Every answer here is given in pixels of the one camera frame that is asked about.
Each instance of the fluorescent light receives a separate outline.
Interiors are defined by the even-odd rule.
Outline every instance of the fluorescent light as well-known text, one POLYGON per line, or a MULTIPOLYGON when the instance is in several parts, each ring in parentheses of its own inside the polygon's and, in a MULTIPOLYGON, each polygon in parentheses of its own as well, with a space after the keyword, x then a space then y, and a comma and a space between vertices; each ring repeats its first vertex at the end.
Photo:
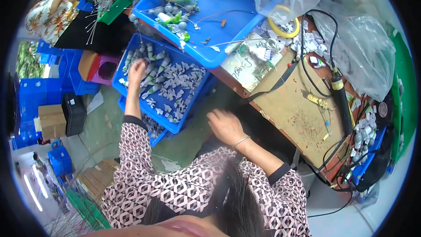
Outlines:
POLYGON ((39 187, 41 188, 41 191, 42 191, 42 193, 43 193, 44 197, 45 197, 46 199, 48 199, 47 191, 45 190, 45 188, 44 188, 44 184, 43 184, 43 182, 41 181, 41 178, 39 177, 38 170, 37 170, 37 168, 36 168, 35 164, 34 164, 34 165, 32 165, 32 169, 34 170, 35 176, 37 177, 38 185, 39 185, 39 187))
POLYGON ((29 180, 28 180, 28 177, 26 175, 24 175, 24 179, 25 179, 25 182, 27 184, 27 187, 29 188, 29 192, 31 193, 31 196, 34 199, 35 204, 37 205, 39 211, 42 211, 43 208, 41 207, 41 204, 38 202, 37 198, 35 197, 35 193, 32 190, 31 184, 29 184, 29 180))

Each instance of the cardboard box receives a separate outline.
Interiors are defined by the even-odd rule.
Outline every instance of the cardboard box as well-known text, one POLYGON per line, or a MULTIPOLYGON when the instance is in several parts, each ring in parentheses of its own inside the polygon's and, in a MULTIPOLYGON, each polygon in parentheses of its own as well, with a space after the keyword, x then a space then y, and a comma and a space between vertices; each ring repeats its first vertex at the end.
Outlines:
POLYGON ((44 140, 66 136, 66 118, 61 104, 39 106, 38 117, 44 140))
POLYGON ((91 81, 99 68, 101 56, 91 50, 85 50, 79 61, 77 70, 84 81, 91 81))
POLYGON ((116 161, 106 159, 80 173, 76 179, 88 195, 100 204, 105 188, 114 183, 114 172, 119 167, 116 161))

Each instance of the woman's hair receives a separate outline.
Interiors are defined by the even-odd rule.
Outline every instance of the woman's hair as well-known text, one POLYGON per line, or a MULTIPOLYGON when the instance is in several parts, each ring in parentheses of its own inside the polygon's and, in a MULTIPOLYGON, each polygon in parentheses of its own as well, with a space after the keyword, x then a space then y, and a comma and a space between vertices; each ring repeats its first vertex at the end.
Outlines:
MULTIPOLYGON (((248 187, 234 159, 228 160, 224 176, 232 178, 232 186, 223 207, 213 213, 216 226, 230 237, 261 237, 264 232, 264 221, 254 193, 248 187)), ((212 194, 209 204, 216 205, 216 195, 212 194)), ((152 198, 143 217, 142 224, 157 223, 158 213, 164 205, 158 198, 152 198)))

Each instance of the woman's hand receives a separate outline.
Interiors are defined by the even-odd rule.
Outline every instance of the woman's hand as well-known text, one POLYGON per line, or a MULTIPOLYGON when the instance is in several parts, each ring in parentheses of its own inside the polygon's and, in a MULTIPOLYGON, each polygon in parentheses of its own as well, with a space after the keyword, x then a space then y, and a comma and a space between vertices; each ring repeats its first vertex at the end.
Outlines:
POLYGON ((215 136, 229 146, 235 145, 247 136, 238 118, 231 112, 214 109, 206 116, 209 118, 208 123, 215 136))
POLYGON ((136 95, 139 98, 140 83, 145 73, 146 63, 143 59, 138 59, 130 66, 129 71, 129 94, 136 95))

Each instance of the green plastic crate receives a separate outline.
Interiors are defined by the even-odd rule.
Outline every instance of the green plastic crate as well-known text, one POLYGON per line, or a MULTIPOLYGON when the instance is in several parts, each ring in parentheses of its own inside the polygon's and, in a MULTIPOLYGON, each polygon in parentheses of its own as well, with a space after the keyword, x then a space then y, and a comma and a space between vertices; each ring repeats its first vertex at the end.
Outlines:
POLYGON ((107 219, 95 203, 70 188, 66 189, 66 195, 73 207, 93 231, 111 228, 107 219))
POLYGON ((399 92, 399 83, 397 80, 396 69, 393 75, 393 82, 392 88, 390 88, 390 92, 393 95, 393 113, 392 113, 392 122, 393 122, 393 141, 392 141, 392 148, 390 158, 392 159, 392 164, 396 163, 398 160, 397 155, 399 151, 399 143, 400 143, 400 131, 401 131, 401 113, 400 113, 400 92, 399 92))
POLYGON ((418 102, 417 102, 417 85, 415 81, 415 69, 413 66, 412 57, 409 53, 407 46, 405 45, 400 33, 397 33, 395 37, 390 36, 395 49, 395 75, 392 84, 392 91, 395 86, 399 89, 397 77, 402 80, 404 92, 402 97, 399 97, 398 111, 399 114, 394 114, 393 123, 397 130, 395 139, 392 143, 391 158, 394 164, 401 158, 406 148, 408 147, 409 141, 414 134, 417 126, 418 119, 418 102), (400 102, 403 104, 402 113, 400 112, 400 102), (404 142, 403 149, 399 151, 400 131, 403 129, 404 142))
POLYGON ((132 5, 134 0, 116 0, 110 7, 110 9, 105 12, 98 21, 104 22, 109 25, 118 17, 119 14, 123 13, 124 9, 132 5))

